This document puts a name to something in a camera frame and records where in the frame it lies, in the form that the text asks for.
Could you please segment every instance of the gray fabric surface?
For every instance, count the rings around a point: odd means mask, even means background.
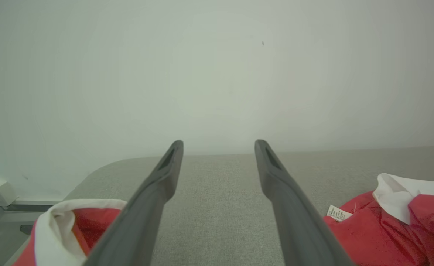
[[[377,186],[377,176],[434,181],[434,147],[278,153],[321,215]],[[159,158],[121,160],[90,174],[66,199],[129,200]],[[152,265],[284,265],[254,155],[185,156],[164,207]]]

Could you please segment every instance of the folded fabric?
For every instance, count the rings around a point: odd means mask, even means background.
[[[434,195],[434,181],[412,180],[395,175],[380,174],[373,197],[388,214],[409,224],[407,205],[417,195]]]
[[[417,195],[407,204],[410,224],[388,214],[372,192],[340,209],[353,213],[337,222],[324,221],[352,260],[362,266],[434,265],[434,196]]]
[[[127,202],[78,199],[40,215],[30,242],[13,266],[80,266]]]

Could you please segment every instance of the baseboard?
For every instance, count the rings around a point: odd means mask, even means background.
[[[12,204],[16,205],[55,205],[64,199],[57,198],[22,198],[19,197]]]

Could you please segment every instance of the white care label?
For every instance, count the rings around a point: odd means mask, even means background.
[[[347,219],[348,217],[352,216],[353,214],[340,210],[339,208],[330,205],[328,208],[327,216],[332,217],[333,219],[336,219],[337,221],[341,222],[344,219]]]

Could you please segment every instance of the white wall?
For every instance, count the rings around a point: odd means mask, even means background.
[[[434,145],[434,0],[0,1],[0,176],[21,197],[176,139],[257,138]]]

